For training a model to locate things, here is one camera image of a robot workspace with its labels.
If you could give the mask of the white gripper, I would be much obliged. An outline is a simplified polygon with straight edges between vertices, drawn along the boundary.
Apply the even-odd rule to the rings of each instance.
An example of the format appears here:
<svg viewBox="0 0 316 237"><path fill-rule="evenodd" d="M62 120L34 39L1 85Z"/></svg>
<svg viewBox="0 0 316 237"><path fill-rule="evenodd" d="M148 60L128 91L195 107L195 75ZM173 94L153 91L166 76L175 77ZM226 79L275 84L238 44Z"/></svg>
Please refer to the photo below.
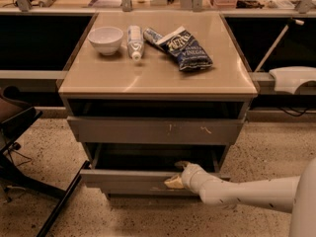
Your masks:
<svg viewBox="0 0 316 237"><path fill-rule="evenodd" d="M200 165L192 164L189 161L178 161L175 167L184 170L182 175L177 174L167 179L164 184L167 188L180 190L185 187L200 198L206 198L206 195L216 185L221 183L221 180L208 174Z"/></svg>

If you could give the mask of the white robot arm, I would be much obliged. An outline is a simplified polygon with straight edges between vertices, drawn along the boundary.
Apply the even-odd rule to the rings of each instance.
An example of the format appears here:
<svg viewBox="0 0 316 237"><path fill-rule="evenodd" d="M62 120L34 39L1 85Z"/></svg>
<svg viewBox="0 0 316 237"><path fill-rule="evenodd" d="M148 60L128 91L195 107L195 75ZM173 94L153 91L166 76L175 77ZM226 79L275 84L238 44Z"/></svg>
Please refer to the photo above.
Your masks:
<svg viewBox="0 0 316 237"><path fill-rule="evenodd" d="M200 165L180 161L183 172L167 179L169 189L187 189L207 205L244 204L291 214L289 237L316 236L316 159L300 176L232 183Z"/></svg>

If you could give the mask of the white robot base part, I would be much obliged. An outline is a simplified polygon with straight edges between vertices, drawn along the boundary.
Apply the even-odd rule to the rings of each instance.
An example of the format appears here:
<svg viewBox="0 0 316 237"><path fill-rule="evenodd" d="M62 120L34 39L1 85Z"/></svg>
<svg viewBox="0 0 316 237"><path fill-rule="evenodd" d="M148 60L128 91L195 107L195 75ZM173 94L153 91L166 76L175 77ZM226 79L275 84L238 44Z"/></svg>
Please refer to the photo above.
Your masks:
<svg viewBox="0 0 316 237"><path fill-rule="evenodd" d="M271 69L269 74L275 79L275 91L294 94L305 83L316 82L316 68L289 66Z"/></svg>

